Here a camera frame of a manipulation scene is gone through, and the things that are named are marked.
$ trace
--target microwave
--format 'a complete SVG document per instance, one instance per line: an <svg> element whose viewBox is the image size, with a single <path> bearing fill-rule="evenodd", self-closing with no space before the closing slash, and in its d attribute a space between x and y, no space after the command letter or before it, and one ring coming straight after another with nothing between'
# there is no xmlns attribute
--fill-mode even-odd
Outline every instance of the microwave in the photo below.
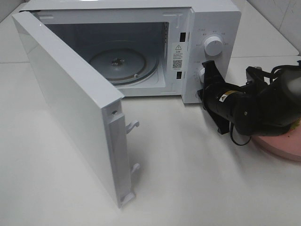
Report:
<svg viewBox="0 0 301 226"><path fill-rule="evenodd" d="M199 103L202 62L226 74L240 15L231 0L31 0L13 19L50 110L121 207L139 125L121 99Z"/></svg>

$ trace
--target pink base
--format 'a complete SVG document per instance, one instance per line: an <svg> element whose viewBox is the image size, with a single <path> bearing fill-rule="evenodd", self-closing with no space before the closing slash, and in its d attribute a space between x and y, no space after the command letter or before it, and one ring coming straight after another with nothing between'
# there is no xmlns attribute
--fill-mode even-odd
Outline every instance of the pink base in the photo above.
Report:
<svg viewBox="0 0 301 226"><path fill-rule="evenodd" d="M293 161L301 161L301 126L278 137L252 137L265 150Z"/></svg>

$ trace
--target cable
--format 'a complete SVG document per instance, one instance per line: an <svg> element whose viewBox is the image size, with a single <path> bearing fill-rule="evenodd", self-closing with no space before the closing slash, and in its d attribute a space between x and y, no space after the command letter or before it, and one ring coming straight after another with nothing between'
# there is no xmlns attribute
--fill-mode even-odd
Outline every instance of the cable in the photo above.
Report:
<svg viewBox="0 0 301 226"><path fill-rule="evenodd" d="M247 145L247 144L251 141L251 137L250 137L250 139L249 139L245 144L239 144L239 143L237 143L237 142L234 140L234 138L233 138L234 124L233 124L232 122L231 122L230 124L231 124L231 127L230 127L230 138L231 138L232 142L233 142L234 144L238 145L238 146L245 146L245 145Z"/></svg>
<svg viewBox="0 0 301 226"><path fill-rule="evenodd" d="M280 65L277 67L274 67L273 70L271 71L271 76L269 77L269 82L270 84L273 82L274 79L278 78L282 73L283 69L289 69L289 70L294 70L294 71L299 71L301 70L301 61L297 61L299 65Z"/></svg>

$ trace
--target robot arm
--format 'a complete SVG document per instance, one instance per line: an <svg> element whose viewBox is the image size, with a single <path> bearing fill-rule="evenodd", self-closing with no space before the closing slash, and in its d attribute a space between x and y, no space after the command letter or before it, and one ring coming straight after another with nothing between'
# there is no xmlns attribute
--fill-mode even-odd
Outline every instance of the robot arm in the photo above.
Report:
<svg viewBox="0 0 301 226"><path fill-rule="evenodd" d="M282 65L271 73L246 69L247 83L226 83L214 61L203 63L202 105L221 134L235 126L241 135L278 136L301 117L301 66Z"/></svg>

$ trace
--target qr code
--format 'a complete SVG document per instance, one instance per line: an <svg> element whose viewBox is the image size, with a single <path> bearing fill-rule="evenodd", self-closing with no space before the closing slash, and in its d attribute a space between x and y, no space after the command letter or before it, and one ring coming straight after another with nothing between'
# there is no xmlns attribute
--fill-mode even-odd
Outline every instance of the qr code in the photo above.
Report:
<svg viewBox="0 0 301 226"><path fill-rule="evenodd" d="M182 67L182 60L174 60L173 68L181 68Z"/></svg>

